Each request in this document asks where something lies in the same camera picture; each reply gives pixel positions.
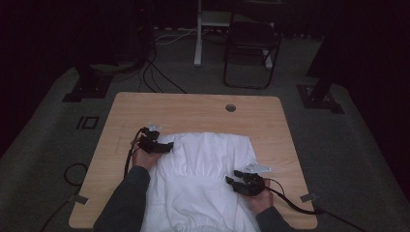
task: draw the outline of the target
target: chair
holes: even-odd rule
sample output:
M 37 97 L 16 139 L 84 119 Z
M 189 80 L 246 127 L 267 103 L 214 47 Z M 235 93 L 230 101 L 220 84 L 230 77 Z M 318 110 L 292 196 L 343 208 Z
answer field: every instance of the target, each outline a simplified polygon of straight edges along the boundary
M 275 64 L 278 58 L 282 32 L 289 23 L 292 15 L 292 8 L 280 2 L 267 1 L 240 1 L 235 4 L 230 18 L 228 39 L 223 56 L 224 70 L 223 82 L 230 87 L 265 89 L 273 78 Z M 270 57 L 275 50 L 272 67 L 268 82 L 262 86 L 229 83 L 226 77 L 226 70 L 230 54 L 252 55 L 248 52 L 232 52 L 232 48 L 237 50 L 252 49 L 259 50 L 259 57 L 263 57 L 262 64 Z

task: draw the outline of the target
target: table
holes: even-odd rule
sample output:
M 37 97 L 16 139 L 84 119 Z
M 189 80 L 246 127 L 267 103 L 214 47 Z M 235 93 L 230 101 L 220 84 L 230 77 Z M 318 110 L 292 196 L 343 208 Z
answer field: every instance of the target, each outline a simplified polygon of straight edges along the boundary
M 202 11 L 202 0 L 198 0 L 196 46 L 193 58 L 193 65 L 195 67 L 200 67 L 202 63 L 202 26 L 229 27 L 230 17 L 231 13 L 229 12 Z M 267 55 L 268 51 L 264 50 L 263 54 Z M 271 57 L 268 57 L 265 60 L 265 67 L 267 70 L 270 70 L 272 66 Z
M 226 106 L 234 105 L 230 112 Z M 111 107 L 98 146 L 90 163 L 80 196 L 70 217 L 73 228 L 91 228 L 115 188 L 123 180 L 124 164 L 136 132 L 149 123 L 162 126 L 161 134 L 179 132 L 223 132 L 250 138 L 257 160 L 273 172 L 264 177 L 279 181 L 286 196 L 297 206 L 312 210 L 300 196 L 308 188 L 276 97 L 119 93 Z M 279 186 L 271 185 L 280 191 Z M 294 228 L 312 229 L 316 216 L 295 212 L 275 196 L 275 206 Z

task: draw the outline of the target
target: person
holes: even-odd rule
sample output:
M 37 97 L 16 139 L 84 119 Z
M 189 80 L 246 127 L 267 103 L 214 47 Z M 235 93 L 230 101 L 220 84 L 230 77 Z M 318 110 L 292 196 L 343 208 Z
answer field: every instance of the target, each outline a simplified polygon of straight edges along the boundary
M 151 180 L 149 170 L 161 156 L 162 154 L 147 154 L 136 147 L 136 152 L 132 156 L 132 168 L 109 198 L 94 223 L 94 231 L 131 232 L 141 229 L 146 206 L 146 191 Z M 269 184 L 270 181 L 265 181 L 267 187 Z M 296 231 L 274 207 L 274 197 L 268 190 L 263 190 L 257 196 L 242 196 L 255 213 L 262 232 Z

